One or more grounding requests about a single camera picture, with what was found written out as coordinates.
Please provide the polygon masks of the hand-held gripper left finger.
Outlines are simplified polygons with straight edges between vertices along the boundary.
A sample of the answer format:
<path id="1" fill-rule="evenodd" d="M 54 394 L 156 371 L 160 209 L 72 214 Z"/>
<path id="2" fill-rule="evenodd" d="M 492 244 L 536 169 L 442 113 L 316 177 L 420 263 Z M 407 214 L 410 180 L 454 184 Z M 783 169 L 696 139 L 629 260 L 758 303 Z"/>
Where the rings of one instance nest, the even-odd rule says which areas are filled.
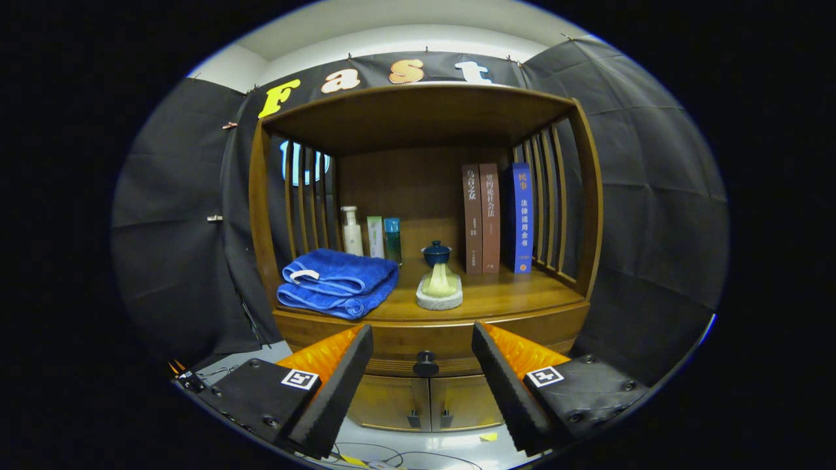
<path id="1" fill-rule="evenodd" d="M 245 360 L 214 384 L 191 373 L 190 392 L 262 441 L 329 456 L 372 356 L 372 328 L 358 324 L 289 357 Z"/>

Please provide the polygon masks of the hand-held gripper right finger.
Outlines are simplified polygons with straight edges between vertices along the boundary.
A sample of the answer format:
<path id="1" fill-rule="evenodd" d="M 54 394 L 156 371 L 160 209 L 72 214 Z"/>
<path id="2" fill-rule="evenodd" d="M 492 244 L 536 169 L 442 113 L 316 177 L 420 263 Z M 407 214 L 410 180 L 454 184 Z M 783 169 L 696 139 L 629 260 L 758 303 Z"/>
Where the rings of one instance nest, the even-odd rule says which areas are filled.
<path id="1" fill-rule="evenodd" d="M 472 350 L 517 450 L 528 456 L 600 434 L 650 389 L 596 355 L 570 358 L 477 321 Z"/>

